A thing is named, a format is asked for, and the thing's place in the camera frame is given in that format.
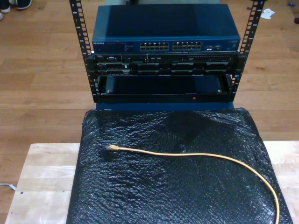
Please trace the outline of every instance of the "wooden table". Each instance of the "wooden table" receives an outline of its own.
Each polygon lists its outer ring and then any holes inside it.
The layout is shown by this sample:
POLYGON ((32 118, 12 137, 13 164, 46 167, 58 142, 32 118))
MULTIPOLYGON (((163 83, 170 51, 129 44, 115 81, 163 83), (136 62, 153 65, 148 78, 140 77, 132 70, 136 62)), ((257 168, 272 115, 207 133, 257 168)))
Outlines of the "wooden table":
MULTIPOLYGON (((299 224, 299 141, 264 142, 295 224, 299 224)), ((65 224, 79 143, 32 144, 6 224, 65 224)))

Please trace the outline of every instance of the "hardwood floor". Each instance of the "hardwood floor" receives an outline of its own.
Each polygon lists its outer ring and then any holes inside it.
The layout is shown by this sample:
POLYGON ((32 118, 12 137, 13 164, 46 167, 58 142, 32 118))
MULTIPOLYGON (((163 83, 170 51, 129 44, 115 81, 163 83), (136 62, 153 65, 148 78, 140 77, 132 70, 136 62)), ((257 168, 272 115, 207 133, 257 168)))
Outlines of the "hardwood floor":
MULTIPOLYGON (((249 0, 228 3, 242 36, 249 0)), ((261 19, 235 107, 248 109, 263 140, 299 140, 299 25, 296 7, 271 0, 261 19)), ((92 36, 97 6, 84 0, 92 36)), ((31 143, 80 142, 86 111, 94 109, 67 0, 35 0, 0 21, 0 182, 17 185, 31 143)), ((14 192, 0 187, 0 224, 14 192)))

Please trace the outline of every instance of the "black plastic sheet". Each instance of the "black plastic sheet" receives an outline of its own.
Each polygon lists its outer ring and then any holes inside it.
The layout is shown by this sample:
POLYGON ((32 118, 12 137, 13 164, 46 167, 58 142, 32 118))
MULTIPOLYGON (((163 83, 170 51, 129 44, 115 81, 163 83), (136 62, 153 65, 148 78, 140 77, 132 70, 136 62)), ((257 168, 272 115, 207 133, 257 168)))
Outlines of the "black plastic sheet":
POLYGON ((292 219, 254 121, 245 109, 221 112, 89 111, 68 224, 273 224, 267 186, 251 171, 218 158, 107 151, 221 154, 262 174, 280 202, 280 224, 292 219))

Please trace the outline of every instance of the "cable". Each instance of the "cable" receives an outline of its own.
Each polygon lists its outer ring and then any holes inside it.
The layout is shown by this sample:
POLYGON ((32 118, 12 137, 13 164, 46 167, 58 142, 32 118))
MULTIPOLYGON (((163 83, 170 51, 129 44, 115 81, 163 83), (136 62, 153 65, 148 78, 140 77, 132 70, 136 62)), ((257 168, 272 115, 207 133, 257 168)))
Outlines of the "cable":
POLYGON ((119 146, 115 146, 115 145, 110 145, 107 147, 108 150, 111 151, 130 151, 130 152, 138 152, 138 153, 144 153, 144 154, 150 154, 150 155, 162 155, 162 156, 210 156, 210 157, 217 157, 217 158, 222 158, 225 160, 230 160, 233 162, 236 162, 244 167, 246 167, 247 169, 249 169, 250 171, 252 171, 255 175, 257 175, 270 189, 270 191, 272 192, 274 199, 275 199, 275 204, 276 204, 276 221, 275 224, 279 223, 279 201, 278 201, 278 197, 275 193, 275 190, 273 189, 273 187, 269 184, 269 182, 263 178, 262 175, 260 175, 255 169, 253 169, 252 167, 248 166, 246 163, 243 163, 239 160, 233 159, 231 157, 227 157, 224 155, 218 155, 218 154, 209 154, 209 153, 155 153, 155 152, 151 152, 151 151, 146 151, 146 150, 141 150, 141 149, 134 149, 134 148, 122 148, 119 146))

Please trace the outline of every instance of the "network switch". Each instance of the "network switch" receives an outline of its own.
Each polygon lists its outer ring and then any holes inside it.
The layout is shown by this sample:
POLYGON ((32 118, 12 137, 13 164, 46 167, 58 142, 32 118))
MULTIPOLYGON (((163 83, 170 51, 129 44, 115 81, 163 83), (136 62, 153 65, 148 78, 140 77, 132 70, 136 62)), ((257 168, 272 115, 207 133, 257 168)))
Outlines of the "network switch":
POLYGON ((99 6, 95 54, 237 51, 240 36, 227 4, 99 6))

